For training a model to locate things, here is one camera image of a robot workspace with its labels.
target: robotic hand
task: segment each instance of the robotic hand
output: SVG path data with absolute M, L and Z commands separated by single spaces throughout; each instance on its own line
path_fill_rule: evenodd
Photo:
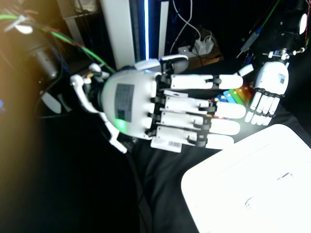
M 297 0 L 294 5 L 289 1 L 285 6 L 280 30 L 276 36 L 278 49 L 263 54 L 268 56 L 269 61 L 263 65 L 256 78 L 255 92 L 245 122 L 267 126 L 275 115 L 280 98 L 284 97 L 289 83 L 287 60 L 306 50 L 306 47 L 299 46 L 302 37 L 305 37 L 301 35 L 307 28 L 308 17 L 305 10 L 303 0 Z
M 242 118 L 245 107 L 191 98 L 187 90 L 239 88 L 252 65 L 233 75 L 178 75 L 187 67 L 186 56 L 172 55 L 140 62 L 106 79 L 100 67 L 92 65 L 92 78 L 74 75 L 71 84 L 82 106 L 100 113 L 111 132 L 110 143 L 122 152 L 126 149 L 117 141 L 119 132 L 174 152 L 183 144 L 211 149 L 234 144 L 230 135 L 239 133 L 239 123 L 220 118 Z

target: blue light strip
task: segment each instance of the blue light strip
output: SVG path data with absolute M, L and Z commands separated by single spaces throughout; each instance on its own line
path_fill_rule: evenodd
M 148 0 L 144 0 L 144 12 L 145 12 L 146 60 L 149 60 L 149 6 L 148 6 Z

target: black cloth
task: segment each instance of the black cloth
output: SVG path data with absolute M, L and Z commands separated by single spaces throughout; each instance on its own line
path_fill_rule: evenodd
M 239 65 L 221 62 L 195 70 L 197 74 L 234 73 Z M 253 126 L 239 120 L 241 132 L 234 137 L 235 142 L 263 130 L 263 126 Z M 298 120 L 279 106 L 271 124 L 283 124 L 296 132 L 309 146 L 311 137 L 301 127 Z M 181 180 L 187 170 L 216 154 L 219 150 L 183 146 L 180 154 L 150 147 L 149 141 L 140 141 L 133 156 L 144 187 L 145 197 L 153 214 L 153 233 L 196 233 L 198 232 L 181 192 Z

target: green cable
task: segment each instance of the green cable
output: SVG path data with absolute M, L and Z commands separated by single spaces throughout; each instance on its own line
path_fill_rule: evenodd
M 274 12 L 274 10 L 276 9 L 277 5 L 280 3 L 281 0 L 277 0 L 276 4 L 274 5 L 274 7 L 272 8 L 271 12 L 269 13 L 268 17 L 266 18 L 266 20 L 264 21 L 263 25 L 261 26 L 263 28 L 263 26 L 268 22 L 269 18 L 271 17 L 272 13 Z
M 17 16 L 15 15 L 0 15 L 0 20 L 6 20 L 6 19 L 18 19 Z M 72 41 L 70 41 L 69 39 L 67 39 L 66 37 L 62 36 L 61 34 L 57 33 L 57 32 L 53 32 L 51 31 L 52 35 L 55 36 L 56 38 L 65 41 L 69 44 L 72 44 Z M 92 56 L 93 58 L 95 58 L 97 61 L 101 62 L 111 73 L 115 73 L 115 71 L 113 70 L 113 68 L 111 68 L 102 58 L 100 58 L 98 55 L 96 55 L 95 53 L 93 53 L 91 50 L 89 50 L 88 48 L 84 47 L 84 46 L 79 46 L 85 53 L 89 54 L 90 56 Z

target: green led indicator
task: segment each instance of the green led indicator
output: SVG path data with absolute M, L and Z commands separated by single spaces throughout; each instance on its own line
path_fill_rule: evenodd
M 125 122 L 125 120 L 116 119 L 116 126 L 117 126 L 118 130 L 120 130 L 121 132 L 125 132 L 126 131 L 126 122 Z

